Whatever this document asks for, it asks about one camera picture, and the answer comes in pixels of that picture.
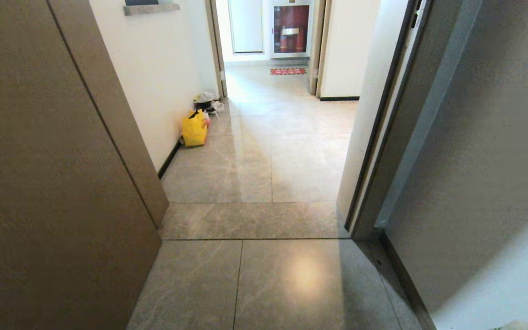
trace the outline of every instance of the black baseboard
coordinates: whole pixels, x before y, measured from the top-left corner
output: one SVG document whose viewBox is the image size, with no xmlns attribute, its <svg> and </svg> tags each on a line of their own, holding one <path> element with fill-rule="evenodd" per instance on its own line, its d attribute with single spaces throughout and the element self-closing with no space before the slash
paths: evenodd
<svg viewBox="0 0 528 330">
<path fill-rule="evenodd" d="M 319 98 L 320 101 L 358 101 L 360 96 L 336 96 L 335 98 Z"/>
<path fill-rule="evenodd" d="M 427 311 L 427 307 L 425 307 L 425 303 L 423 303 L 423 299 L 421 299 L 421 296 L 419 296 L 419 291 L 417 291 L 417 287 L 413 283 L 413 280 L 411 280 L 411 276 L 409 275 L 405 266 L 402 264 L 398 253 L 396 253 L 394 246 L 388 239 L 388 236 L 386 236 L 385 232 L 382 233 L 379 238 L 379 241 L 384 249 L 384 252 L 386 252 L 388 259 L 390 260 L 392 269 L 394 269 L 394 272 L 396 273 L 396 277 L 398 278 L 402 289 L 407 295 L 407 299 L 411 304 L 413 312 L 415 312 L 415 315 L 417 316 L 417 320 L 419 321 L 421 328 L 423 328 L 423 330 L 437 330 L 435 324 L 433 323 L 433 319 L 429 314 L 429 311 Z"/>
<path fill-rule="evenodd" d="M 172 151 L 170 152 L 168 157 L 166 157 L 166 160 L 162 164 L 162 167 L 160 167 L 160 171 L 158 171 L 158 178 L 162 178 L 164 176 L 164 173 L 166 172 L 166 169 L 168 169 L 168 166 L 170 165 L 170 162 L 172 162 L 172 159 L 174 158 L 174 155 L 176 154 L 176 152 L 178 152 L 178 148 L 180 148 L 180 147 L 181 147 L 181 144 L 180 144 L 180 142 L 177 141 L 176 145 L 174 146 L 174 148 L 172 148 Z"/>
</svg>

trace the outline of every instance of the red floor mat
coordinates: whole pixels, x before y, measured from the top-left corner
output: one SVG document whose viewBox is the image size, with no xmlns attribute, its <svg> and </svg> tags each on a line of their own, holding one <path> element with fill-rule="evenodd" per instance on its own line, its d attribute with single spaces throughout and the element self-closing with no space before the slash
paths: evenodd
<svg viewBox="0 0 528 330">
<path fill-rule="evenodd" d="M 306 75 L 307 71 L 304 67 L 295 67 L 291 69 L 270 69 L 270 74 L 276 75 Z"/>
</svg>

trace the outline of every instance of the plastic bag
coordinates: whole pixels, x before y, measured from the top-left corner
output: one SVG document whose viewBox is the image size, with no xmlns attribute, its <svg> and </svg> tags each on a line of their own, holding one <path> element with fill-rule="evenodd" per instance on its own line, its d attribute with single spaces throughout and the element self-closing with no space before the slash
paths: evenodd
<svg viewBox="0 0 528 330">
<path fill-rule="evenodd" d="M 182 140 L 187 147 L 202 146 L 207 138 L 207 121 L 203 111 L 191 111 L 182 119 Z"/>
</svg>

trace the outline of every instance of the hallway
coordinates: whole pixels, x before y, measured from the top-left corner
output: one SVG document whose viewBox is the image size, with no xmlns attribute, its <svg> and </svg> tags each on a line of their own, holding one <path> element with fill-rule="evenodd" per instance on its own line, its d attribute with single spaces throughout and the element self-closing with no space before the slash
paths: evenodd
<svg viewBox="0 0 528 330">
<path fill-rule="evenodd" d="M 418 330 L 382 248 L 337 220 L 357 102 L 265 66 L 226 78 L 205 146 L 162 179 L 163 244 L 128 329 Z"/>
</svg>

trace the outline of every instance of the white door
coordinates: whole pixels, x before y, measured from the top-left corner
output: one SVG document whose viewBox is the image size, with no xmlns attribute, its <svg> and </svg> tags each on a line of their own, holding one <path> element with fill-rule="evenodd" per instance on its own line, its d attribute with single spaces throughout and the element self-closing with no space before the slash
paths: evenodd
<svg viewBox="0 0 528 330">
<path fill-rule="evenodd" d="M 262 2 L 229 0 L 229 21 L 234 53 L 262 52 Z"/>
</svg>

